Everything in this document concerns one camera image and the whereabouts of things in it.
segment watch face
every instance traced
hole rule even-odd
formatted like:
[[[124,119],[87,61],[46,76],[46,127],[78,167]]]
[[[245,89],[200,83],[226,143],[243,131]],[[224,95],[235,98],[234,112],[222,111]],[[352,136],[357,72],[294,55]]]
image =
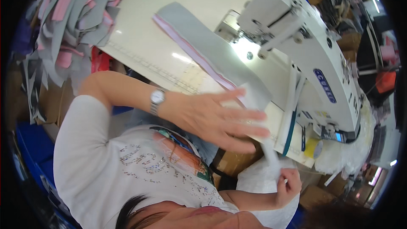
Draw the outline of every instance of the watch face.
[[[164,93],[162,93],[160,90],[154,91],[151,93],[151,101],[154,104],[160,104],[162,101],[164,101]]]

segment woman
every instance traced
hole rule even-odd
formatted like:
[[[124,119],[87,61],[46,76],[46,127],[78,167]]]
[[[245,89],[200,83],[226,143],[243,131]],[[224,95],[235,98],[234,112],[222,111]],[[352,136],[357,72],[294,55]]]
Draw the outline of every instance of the woman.
[[[273,194],[214,187],[208,172],[213,152],[205,146],[211,144],[202,140],[250,153],[253,144],[230,135],[269,135],[267,129],[238,122],[264,120],[263,112],[220,105],[244,90],[184,95],[106,71],[91,74],[79,94],[55,143],[54,179],[83,228],[263,228],[244,211],[281,208],[301,190],[294,169],[281,170]],[[142,119],[142,125],[108,140],[113,105],[150,112],[168,127]]]

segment white sewing machine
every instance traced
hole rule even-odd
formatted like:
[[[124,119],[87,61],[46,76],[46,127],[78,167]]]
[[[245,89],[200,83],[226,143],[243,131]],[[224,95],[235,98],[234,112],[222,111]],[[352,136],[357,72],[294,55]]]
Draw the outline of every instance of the white sewing machine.
[[[241,15],[229,12],[216,33],[243,53],[243,61],[272,94],[279,92],[267,69],[278,64],[268,62],[268,54],[272,49],[285,53],[298,67],[298,76],[307,78],[296,121],[302,126],[312,123],[322,139],[350,143],[357,138],[363,98],[357,79],[335,34],[306,0],[252,0]],[[278,98],[273,102],[284,106]]]

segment woman's lips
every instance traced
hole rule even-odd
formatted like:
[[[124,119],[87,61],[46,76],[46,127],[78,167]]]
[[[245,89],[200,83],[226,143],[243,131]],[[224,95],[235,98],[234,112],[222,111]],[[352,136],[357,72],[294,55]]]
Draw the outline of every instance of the woman's lips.
[[[192,217],[192,216],[196,216],[196,215],[216,213],[216,212],[227,212],[227,211],[221,210],[220,208],[214,207],[214,206],[205,206],[205,207],[196,209],[189,216]]]

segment digital display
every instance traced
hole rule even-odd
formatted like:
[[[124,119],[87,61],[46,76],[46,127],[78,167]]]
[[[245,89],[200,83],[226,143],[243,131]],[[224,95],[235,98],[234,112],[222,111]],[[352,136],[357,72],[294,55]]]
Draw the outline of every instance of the digital display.
[[[340,133],[336,133],[336,139],[340,142],[342,142],[342,136]]]

